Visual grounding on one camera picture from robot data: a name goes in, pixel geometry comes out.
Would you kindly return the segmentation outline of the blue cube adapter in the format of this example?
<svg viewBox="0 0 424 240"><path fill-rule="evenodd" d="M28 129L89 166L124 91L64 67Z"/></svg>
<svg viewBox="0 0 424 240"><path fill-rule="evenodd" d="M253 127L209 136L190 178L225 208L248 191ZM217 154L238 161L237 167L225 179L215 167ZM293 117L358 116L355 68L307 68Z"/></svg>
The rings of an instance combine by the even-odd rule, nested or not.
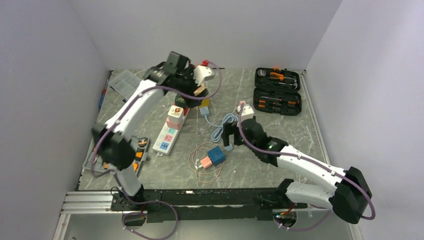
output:
<svg viewBox="0 0 424 240"><path fill-rule="evenodd" d="M226 156L219 146L210 149L207 156L214 166L218 166L226 160Z"/></svg>

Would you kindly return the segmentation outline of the black tool case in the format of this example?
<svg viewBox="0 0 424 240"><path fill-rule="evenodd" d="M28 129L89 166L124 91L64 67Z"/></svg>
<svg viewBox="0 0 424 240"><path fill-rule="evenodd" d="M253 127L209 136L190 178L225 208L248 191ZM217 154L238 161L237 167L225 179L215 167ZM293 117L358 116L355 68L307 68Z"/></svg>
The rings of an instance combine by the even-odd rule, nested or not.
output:
<svg viewBox="0 0 424 240"><path fill-rule="evenodd" d="M266 71L265 77L257 75L258 69ZM270 78L270 73L276 72L287 77L296 78L296 82L280 81ZM302 111L300 75L294 71L280 68L259 67L254 74L253 107L264 113L283 116L297 116Z"/></svg>

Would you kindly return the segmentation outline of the small pink charger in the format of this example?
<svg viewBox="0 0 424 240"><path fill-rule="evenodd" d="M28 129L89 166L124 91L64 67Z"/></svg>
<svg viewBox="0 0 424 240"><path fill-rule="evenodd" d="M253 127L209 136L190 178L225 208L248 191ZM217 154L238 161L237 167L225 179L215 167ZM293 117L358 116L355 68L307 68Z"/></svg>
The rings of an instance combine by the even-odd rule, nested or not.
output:
<svg viewBox="0 0 424 240"><path fill-rule="evenodd" d="M204 169L208 169L209 167L214 165L212 160L208 156L206 156L205 158L203 158L199 162L200 162L200 167L204 168Z"/></svg>

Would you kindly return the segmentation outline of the clear plastic screw box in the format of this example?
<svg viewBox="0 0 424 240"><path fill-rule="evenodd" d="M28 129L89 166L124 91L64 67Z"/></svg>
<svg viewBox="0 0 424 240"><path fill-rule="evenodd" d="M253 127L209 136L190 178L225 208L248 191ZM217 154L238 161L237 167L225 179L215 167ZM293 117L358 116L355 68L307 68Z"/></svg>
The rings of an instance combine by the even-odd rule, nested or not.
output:
<svg viewBox="0 0 424 240"><path fill-rule="evenodd" d="M108 86L119 93L126 102L138 88L145 69L114 70L108 80Z"/></svg>

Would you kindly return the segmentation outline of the white power strip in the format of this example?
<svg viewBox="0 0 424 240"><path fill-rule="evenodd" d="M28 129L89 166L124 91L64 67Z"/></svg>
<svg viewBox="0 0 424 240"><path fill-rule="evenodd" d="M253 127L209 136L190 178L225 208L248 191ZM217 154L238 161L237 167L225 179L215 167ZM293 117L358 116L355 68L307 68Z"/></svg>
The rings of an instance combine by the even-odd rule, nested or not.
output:
<svg viewBox="0 0 424 240"><path fill-rule="evenodd" d="M183 123L185 122L187 116L183 117ZM177 137L180 133L180 130L176 130L173 128L168 128L166 124L166 120L164 125L162 126L156 141L153 144L152 149L156 152L158 156L169 156L173 146L177 141Z"/></svg>

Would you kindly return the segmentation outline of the grey tool case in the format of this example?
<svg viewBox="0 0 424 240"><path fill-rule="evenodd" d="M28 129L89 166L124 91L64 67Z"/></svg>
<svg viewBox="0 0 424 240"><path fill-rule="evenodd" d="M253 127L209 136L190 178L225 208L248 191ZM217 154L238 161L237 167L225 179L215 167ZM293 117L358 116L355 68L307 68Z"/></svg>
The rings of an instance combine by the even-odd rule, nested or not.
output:
<svg viewBox="0 0 424 240"><path fill-rule="evenodd" d="M149 149L150 139L148 137L142 137L138 135L133 135L131 137L131 145L136 148L135 157L132 162L133 169L136 175L139 175L139 172L142 168L143 162L148 157L148 149ZM82 168L85 170L91 170L91 162L94 155L94 141L92 140L90 143L89 151L86 155ZM109 170L109 165L105 163L99 155L96 155L93 163L93 170L98 173L105 173Z"/></svg>

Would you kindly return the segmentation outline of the peach cube adapter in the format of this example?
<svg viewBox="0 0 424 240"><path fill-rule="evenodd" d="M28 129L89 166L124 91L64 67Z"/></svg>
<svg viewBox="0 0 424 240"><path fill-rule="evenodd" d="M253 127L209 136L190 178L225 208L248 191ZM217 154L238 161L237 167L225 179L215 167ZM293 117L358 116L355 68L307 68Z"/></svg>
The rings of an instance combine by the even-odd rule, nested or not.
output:
<svg viewBox="0 0 424 240"><path fill-rule="evenodd" d="M202 84L193 92L193 94L195 97L203 98L209 94L209 91L207 89L207 86L205 84Z"/></svg>

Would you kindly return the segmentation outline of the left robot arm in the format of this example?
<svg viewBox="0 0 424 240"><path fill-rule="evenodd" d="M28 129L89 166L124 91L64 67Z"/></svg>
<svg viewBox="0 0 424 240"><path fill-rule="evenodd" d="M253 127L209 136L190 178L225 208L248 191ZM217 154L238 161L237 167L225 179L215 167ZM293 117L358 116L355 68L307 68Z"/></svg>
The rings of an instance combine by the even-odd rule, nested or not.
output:
<svg viewBox="0 0 424 240"><path fill-rule="evenodd" d="M189 108L199 106L209 96L204 82L213 77L208 63L193 65L188 57L172 51L166 61L146 70L135 92L113 117L92 127L94 154L108 164L107 172L126 194L123 202L129 209L139 209L145 200L133 164L137 147L132 136L140 121L167 92L182 96Z"/></svg>

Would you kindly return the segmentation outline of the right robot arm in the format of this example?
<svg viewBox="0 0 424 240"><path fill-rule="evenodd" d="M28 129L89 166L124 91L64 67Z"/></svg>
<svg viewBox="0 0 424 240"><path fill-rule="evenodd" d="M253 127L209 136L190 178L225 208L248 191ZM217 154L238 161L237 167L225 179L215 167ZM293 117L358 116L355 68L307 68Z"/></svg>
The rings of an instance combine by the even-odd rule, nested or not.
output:
<svg viewBox="0 0 424 240"><path fill-rule="evenodd" d="M359 169L324 164L286 141L267 135L254 117L224 124L222 140L226 150L232 147L230 136L234 137L234 145L245 145L261 162L291 170L313 182L285 178L273 193L256 196L256 202L275 208L307 204L329 209L350 224L375 219L372 192Z"/></svg>

